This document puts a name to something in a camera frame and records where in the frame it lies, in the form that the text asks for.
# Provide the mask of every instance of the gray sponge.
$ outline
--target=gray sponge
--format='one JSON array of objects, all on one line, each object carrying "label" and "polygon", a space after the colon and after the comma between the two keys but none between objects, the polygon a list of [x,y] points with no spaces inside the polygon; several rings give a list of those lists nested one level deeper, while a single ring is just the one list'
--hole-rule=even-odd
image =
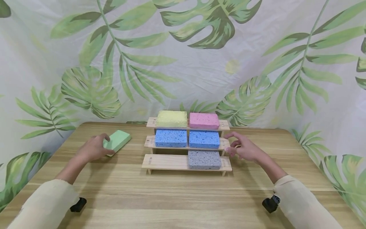
[{"label": "gray sponge", "polygon": [[188,150],[189,169],[218,170],[221,168],[221,159],[218,151]]}]

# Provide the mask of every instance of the shelf plank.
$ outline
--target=shelf plank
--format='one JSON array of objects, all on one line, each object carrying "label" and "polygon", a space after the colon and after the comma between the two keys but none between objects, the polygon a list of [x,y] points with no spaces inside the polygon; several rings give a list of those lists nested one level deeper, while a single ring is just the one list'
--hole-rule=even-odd
[{"label": "shelf plank", "polygon": [[156,126],[156,119],[157,117],[150,117],[147,121],[146,127],[147,128],[154,128],[154,129],[174,129],[174,130],[206,130],[206,131],[224,131],[230,130],[230,126],[227,120],[219,120],[219,128],[218,129],[198,129],[198,128],[178,128],[178,127],[157,127]]},{"label": "shelf plank", "polygon": [[208,148],[191,148],[188,146],[187,143],[187,147],[157,147],[155,145],[155,135],[149,135],[146,137],[145,140],[145,147],[149,147],[149,148],[155,148],[155,149],[194,149],[194,150],[214,150],[214,151],[222,151],[224,150],[226,147],[230,147],[230,142],[228,139],[221,137],[220,138],[220,146],[218,149],[208,149]]},{"label": "shelf plank", "polygon": [[156,170],[191,170],[191,171],[232,171],[229,157],[221,156],[221,168],[218,170],[189,169],[187,155],[168,155],[168,154],[145,154],[142,162],[143,169]]}]

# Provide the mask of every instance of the wooden table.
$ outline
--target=wooden table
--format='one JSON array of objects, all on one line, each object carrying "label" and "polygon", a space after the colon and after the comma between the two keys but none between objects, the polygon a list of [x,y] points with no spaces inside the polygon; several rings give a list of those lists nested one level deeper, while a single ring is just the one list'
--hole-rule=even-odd
[{"label": "wooden table", "polygon": [[[272,196],[273,185],[256,164],[232,158],[233,172],[225,177],[206,171],[156,170],[148,175],[141,169],[144,155],[150,153],[143,145],[154,130],[143,125],[95,122],[79,126],[29,181],[0,214],[0,228],[6,228],[26,199],[53,179],[89,137],[118,129],[130,133],[131,141],[112,158],[84,168],[74,186],[88,203],[81,213],[68,212],[59,228],[293,228],[280,210],[268,214],[262,207],[263,199]],[[232,130],[247,135],[303,182],[342,227],[363,228],[288,131]]]}]

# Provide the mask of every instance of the sleeve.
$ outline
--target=sleeve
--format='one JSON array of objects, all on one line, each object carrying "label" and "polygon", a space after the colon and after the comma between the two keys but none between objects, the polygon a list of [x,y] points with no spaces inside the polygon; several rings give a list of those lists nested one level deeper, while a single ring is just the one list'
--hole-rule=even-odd
[{"label": "sleeve", "polygon": [[290,175],[274,184],[280,208],[296,229],[341,229],[333,216],[300,181]]},{"label": "sleeve", "polygon": [[71,184],[63,180],[48,181],[28,198],[8,229],[57,228],[78,200],[79,195]]}]

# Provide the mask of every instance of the blue sponge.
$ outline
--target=blue sponge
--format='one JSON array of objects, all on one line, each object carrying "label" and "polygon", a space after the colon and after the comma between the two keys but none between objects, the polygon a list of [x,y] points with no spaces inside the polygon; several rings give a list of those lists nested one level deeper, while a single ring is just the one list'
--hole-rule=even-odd
[{"label": "blue sponge", "polygon": [[155,134],[155,146],[187,147],[187,131],[157,129]]},{"label": "blue sponge", "polygon": [[189,147],[218,149],[220,146],[219,133],[216,131],[189,131]]}]

